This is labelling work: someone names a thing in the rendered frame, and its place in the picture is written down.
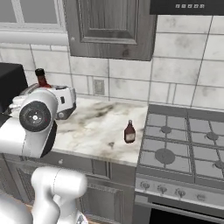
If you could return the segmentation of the white framed window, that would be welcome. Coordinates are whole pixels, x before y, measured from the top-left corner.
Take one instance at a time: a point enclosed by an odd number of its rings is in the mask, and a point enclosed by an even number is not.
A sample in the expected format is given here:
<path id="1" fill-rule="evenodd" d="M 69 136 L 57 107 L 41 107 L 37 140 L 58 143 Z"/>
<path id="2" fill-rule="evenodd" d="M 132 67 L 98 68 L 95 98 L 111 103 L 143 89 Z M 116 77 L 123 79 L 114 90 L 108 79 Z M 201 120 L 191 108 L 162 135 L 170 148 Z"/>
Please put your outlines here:
<path id="1" fill-rule="evenodd" d="M 67 46 L 63 0 L 0 0 L 0 43 Z"/>

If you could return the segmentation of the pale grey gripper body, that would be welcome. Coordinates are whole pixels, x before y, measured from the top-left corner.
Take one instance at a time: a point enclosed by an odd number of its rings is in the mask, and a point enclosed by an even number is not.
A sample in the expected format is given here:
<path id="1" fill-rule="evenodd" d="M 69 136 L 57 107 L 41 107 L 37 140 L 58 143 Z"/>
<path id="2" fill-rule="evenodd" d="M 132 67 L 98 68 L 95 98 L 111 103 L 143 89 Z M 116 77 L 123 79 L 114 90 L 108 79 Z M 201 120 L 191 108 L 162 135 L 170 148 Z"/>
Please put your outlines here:
<path id="1" fill-rule="evenodd" d="M 39 88 L 38 84 L 32 84 L 25 90 L 23 90 L 18 96 L 15 96 L 12 99 L 12 104 L 10 105 L 11 109 L 20 109 L 21 106 L 23 105 L 23 102 L 27 98 L 29 94 L 31 94 L 34 90 Z"/>

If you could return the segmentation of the steel gas stove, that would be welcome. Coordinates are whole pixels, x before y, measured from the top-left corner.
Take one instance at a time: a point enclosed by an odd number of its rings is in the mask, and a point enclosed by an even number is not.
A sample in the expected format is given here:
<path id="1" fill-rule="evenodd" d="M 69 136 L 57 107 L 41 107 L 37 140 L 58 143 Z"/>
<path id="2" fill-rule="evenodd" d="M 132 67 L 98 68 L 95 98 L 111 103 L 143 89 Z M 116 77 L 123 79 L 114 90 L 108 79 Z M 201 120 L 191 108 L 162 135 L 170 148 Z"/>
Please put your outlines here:
<path id="1" fill-rule="evenodd" d="M 145 191 L 141 182 L 150 184 Z M 158 186 L 165 186 L 162 194 Z M 180 188 L 185 196 L 175 192 Z M 197 199 L 204 194 L 205 201 Z M 224 219 L 224 112 L 151 104 L 136 166 L 135 202 Z"/>

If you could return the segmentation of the grey wall socket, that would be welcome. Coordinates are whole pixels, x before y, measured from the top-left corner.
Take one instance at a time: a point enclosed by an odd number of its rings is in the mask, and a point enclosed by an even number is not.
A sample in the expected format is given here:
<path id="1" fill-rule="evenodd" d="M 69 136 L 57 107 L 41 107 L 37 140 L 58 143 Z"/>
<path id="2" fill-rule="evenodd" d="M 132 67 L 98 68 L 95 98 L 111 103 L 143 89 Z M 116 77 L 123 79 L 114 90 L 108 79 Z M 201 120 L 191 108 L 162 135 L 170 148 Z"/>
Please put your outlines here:
<path id="1" fill-rule="evenodd" d="M 94 80 L 94 93 L 96 95 L 105 95 L 104 80 Z"/>

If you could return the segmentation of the grey wood drawer front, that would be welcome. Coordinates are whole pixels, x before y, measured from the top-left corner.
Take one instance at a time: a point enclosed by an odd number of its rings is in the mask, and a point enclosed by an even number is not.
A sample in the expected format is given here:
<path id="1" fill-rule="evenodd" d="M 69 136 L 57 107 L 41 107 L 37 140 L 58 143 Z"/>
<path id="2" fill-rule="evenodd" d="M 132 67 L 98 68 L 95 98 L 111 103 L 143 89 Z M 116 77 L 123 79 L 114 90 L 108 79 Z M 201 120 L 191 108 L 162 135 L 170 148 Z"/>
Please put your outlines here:
<path id="1" fill-rule="evenodd" d="M 58 163 L 60 159 L 63 159 L 63 164 Z M 51 151 L 38 161 L 43 164 L 61 166 L 63 168 L 74 169 L 81 172 L 92 172 L 92 163 L 89 158 Z"/>

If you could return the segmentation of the red sauce bottle black cap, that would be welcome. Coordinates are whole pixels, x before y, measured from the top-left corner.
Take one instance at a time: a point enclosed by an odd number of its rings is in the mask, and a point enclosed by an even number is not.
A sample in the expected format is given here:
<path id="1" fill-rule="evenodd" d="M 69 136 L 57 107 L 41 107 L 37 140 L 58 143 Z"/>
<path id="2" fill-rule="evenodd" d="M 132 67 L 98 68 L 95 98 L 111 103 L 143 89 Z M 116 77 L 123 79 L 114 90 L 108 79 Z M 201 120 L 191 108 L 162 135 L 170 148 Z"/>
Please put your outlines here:
<path id="1" fill-rule="evenodd" d="M 51 85 L 47 83 L 45 77 L 45 70 L 43 68 L 37 68 L 35 74 L 38 78 L 38 84 L 41 88 L 49 88 Z"/>

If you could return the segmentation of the black counter appliance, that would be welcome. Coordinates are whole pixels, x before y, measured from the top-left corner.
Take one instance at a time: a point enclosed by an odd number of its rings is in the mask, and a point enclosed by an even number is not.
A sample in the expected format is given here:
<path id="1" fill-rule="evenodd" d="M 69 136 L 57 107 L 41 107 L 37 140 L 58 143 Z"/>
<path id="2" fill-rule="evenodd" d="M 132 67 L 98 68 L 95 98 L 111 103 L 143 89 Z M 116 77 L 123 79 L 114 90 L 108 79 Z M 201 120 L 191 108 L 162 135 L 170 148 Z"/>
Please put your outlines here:
<path id="1" fill-rule="evenodd" d="M 0 112 L 4 112 L 18 96 L 28 87 L 25 71 L 21 64 L 0 62 Z"/>

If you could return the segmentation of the brown sauce bottle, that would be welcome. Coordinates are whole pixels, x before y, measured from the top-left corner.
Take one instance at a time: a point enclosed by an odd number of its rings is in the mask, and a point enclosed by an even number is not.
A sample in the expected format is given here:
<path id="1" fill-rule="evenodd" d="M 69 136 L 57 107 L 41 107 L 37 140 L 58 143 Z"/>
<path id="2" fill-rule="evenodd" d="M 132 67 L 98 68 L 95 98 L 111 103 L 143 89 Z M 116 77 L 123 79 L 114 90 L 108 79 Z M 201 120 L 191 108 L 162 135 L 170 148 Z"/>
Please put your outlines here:
<path id="1" fill-rule="evenodd" d="M 129 123 L 124 130 L 124 141 L 126 144 L 134 143 L 136 139 L 136 131 L 133 127 L 132 121 L 129 120 Z"/>

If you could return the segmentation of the black range hood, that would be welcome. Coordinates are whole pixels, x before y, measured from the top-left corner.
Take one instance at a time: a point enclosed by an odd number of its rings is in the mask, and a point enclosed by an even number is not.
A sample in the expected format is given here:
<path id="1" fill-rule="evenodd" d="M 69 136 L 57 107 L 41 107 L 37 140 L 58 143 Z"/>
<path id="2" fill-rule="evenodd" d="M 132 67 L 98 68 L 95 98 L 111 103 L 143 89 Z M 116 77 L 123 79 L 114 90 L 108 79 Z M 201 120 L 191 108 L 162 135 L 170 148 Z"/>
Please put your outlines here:
<path id="1" fill-rule="evenodd" d="M 150 0 L 150 14 L 224 16 L 224 0 Z"/>

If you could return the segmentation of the grey wood base cupboard door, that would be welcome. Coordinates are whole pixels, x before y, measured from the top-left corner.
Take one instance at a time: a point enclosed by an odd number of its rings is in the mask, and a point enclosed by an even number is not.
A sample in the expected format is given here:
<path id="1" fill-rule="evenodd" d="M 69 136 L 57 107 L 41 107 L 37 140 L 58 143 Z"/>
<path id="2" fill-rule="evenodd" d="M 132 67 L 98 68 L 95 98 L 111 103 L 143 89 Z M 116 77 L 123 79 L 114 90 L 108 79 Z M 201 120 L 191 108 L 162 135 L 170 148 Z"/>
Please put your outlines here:
<path id="1" fill-rule="evenodd" d="M 30 162 L 8 161 L 7 165 L 16 183 L 22 201 L 25 204 L 32 205 L 35 200 L 35 192 L 31 184 L 31 178 L 33 172 L 38 167 L 34 163 Z"/>
<path id="2" fill-rule="evenodd" d="M 87 179 L 87 190 L 80 197 L 80 210 L 103 223 L 122 224 L 123 187 L 96 178 Z"/>

